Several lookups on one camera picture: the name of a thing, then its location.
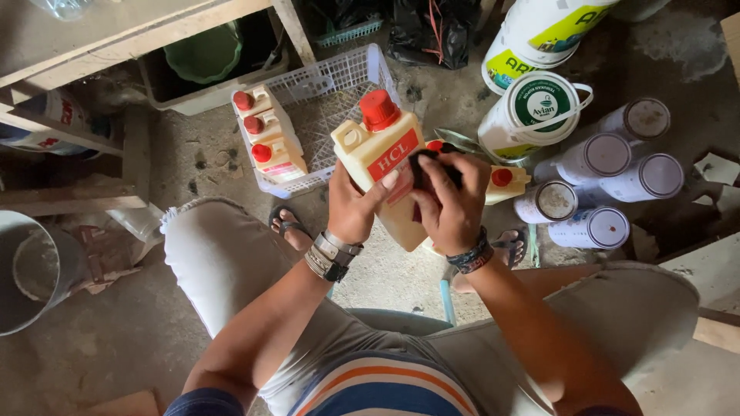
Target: red cap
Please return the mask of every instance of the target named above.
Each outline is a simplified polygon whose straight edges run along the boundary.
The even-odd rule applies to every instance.
[[[237,91],[234,93],[234,104],[239,110],[251,110],[255,106],[255,98],[244,91]]]
[[[260,134],[265,130],[265,124],[259,118],[248,115],[244,118],[244,128],[249,134]]]
[[[272,158],[272,150],[264,144],[252,146],[252,157],[260,163],[265,163]]]
[[[429,143],[427,143],[426,148],[429,150],[433,150],[435,152],[439,152],[440,149],[442,149],[442,145],[443,143],[441,140],[434,140],[434,141],[430,141]]]
[[[360,99],[360,111],[363,112],[365,127],[371,132],[387,128],[401,116],[401,110],[385,90],[375,90],[365,94]]]
[[[493,182],[497,187],[503,188],[506,185],[509,185],[511,179],[514,179],[514,174],[506,168],[496,169],[491,173],[491,182]]]

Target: gray bucket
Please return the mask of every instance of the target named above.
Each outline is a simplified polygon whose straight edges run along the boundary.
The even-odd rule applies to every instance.
[[[14,278],[16,251],[33,233],[43,233],[38,235],[50,238],[50,256],[44,258],[55,263],[54,287],[50,289],[50,297],[43,301],[34,301],[26,296]],[[60,229],[42,226],[19,212],[0,210],[0,335],[12,334],[29,326],[42,313],[71,295],[72,288],[89,276],[87,254],[74,237]]]

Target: white plastic basket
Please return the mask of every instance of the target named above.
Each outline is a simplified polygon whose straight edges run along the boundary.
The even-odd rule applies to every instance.
[[[261,84],[272,91],[290,116],[303,146],[303,160],[309,168],[308,175],[282,184],[253,169],[260,189],[282,199],[304,194],[329,181],[337,160],[330,133],[345,120],[362,121],[358,104],[366,93],[387,90],[391,100],[400,105],[386,60],[376,44],[358,47]],[[234,100],[232,106],[254,168],[252,145],[239,119]]]

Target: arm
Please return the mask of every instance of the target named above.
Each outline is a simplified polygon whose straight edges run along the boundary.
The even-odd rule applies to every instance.
[[[462,173],[462,189],[455,189],[440,164],[420,157],[441,207],[426,192],[414,191],[413,196],[435,245],[448,256],[460,255],[476,245],[491,168],[476,158],[455,153],[440,155],[438,161]],[[642,414],[608,361],[506,265],[488,261],[465,276],[558,415],[576,415],[592,406],[609,406],[633,416]]]
[[[338,161],[329,182],[329,230],[348,244],[370,236],[374,211],[388,196],[398,174],[387,175],[365,195],[352,185]],[[183,393],[215,387],[249,408],[259,388],[288,357],[316,308],[331,289],[299,261],[276,284],[242,309],[216,335],[187,378]]]

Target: hand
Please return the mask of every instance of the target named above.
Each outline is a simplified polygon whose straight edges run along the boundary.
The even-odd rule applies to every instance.
[[[393,170],[362,195],[354,187],[347,169],[337,159],[329,180],[329,231],[346,244],[362,244],[370,237],[375,211],[387,199],[398,180]]]
[[[442,168],[452,165],[462,173],[458,190]],[[419,165],[429,175],[442,206],[420,189],[411,191],[419,204],[422,225],[442,253],[447,256],[470,251],[478,242],[480,218],[485,203],[485,190],[491,180],[491,165],[471,155],[442,153],[437,160],[419,156]]]

